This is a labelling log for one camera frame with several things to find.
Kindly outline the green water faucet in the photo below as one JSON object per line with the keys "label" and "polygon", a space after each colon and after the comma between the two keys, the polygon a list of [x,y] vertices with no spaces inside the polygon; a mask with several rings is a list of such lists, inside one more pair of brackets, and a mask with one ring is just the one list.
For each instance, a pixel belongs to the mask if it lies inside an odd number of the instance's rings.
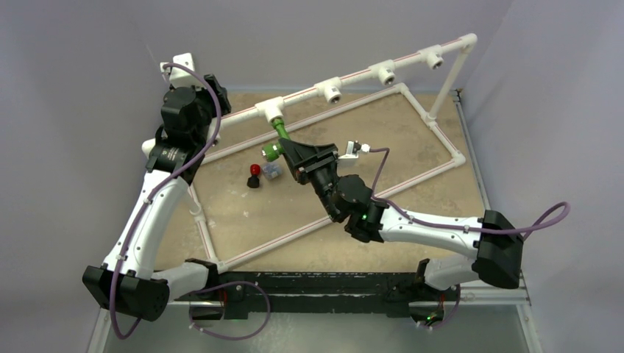
{"label": "green water faucet", "polygon": [[290,139],[282,118],[273,119],[271,125],[274,131],[277,133],[277,139],[274,143],[266,144],[261,150],[264,160],[268,163],[274,162],[284,153],[284,149],[280,143],[281,140]]}

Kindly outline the white pvc pipe frame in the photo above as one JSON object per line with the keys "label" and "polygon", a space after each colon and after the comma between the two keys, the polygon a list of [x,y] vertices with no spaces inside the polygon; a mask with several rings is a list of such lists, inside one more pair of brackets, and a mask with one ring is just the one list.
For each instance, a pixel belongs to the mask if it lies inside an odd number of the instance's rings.
{"label": "white pvc pipe frame", "polygon": [[[156,269],[195,257],[237,271],[413,271],[421,259],[448,256],[432,241],[352,239],[327,218],[313,188],[297,184],[287,171],[262,179],[258,189],[245,180],[248,167],[262,163],[261,146],[277,136],[266,114],[282,113],[294,140],[339,149],[358,140],[376,149],[339,171],[376,182],[380,197],[452,218],[480,213],[453,91],[477,40],[463,35],[295,93],[235,95],[224,138],[191,189],[202,212],[193,216],[185,205],[177,208],[157,248]],[[391,152],[378,174],[383,147]]]}

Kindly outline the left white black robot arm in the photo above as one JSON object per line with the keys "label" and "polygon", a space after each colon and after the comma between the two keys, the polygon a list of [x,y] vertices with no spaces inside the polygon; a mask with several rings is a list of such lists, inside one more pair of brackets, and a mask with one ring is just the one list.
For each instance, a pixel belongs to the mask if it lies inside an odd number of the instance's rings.
{"label": "left white black robot arm", "polygon": [[88,266],[82,283],[111,314],[155,321],[174,299],[192,292],[202,301],[219,293],[215,265],[186,260],[158,271],[155,258],[177,205],[189,188],[207,146],[217,140],[221,118],[231,111],[227,90],[212,74],[171,77],[160,108],[162,124],[144,152],[146,172],[139,198],[117,243],[101,265]]}

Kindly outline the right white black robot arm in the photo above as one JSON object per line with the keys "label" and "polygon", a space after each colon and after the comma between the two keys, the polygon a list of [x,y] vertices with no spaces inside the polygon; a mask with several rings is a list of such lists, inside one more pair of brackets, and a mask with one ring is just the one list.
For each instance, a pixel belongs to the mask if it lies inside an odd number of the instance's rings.
{"label": "right white black robot arm", "polygon": [[452,285],[481,280],[503,289],[520,286],[520,231],[498,211],[481,217],[453,218],[404,210],[375,198],[357,174],[338,174],[333,144],[309,145],[279,138],[281,155],[294,180],[311,184],[329,219],[363,243],[416,243],[453,252],[442,260],[423,260],[413,280],[415,294],[431,299]]}

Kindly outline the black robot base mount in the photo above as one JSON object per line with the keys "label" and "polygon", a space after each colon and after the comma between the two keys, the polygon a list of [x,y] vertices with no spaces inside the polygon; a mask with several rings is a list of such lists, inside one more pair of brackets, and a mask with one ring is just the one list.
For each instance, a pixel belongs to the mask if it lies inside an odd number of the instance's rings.
{"label": "black robot base mount", "polygon": [[250,313],[382,314],[389,318],[440,321],[458,285],[441,291],[417,272],[231,271],[210,283],[213,293],[191,293],[183,302],[223,304],[227,319]]}

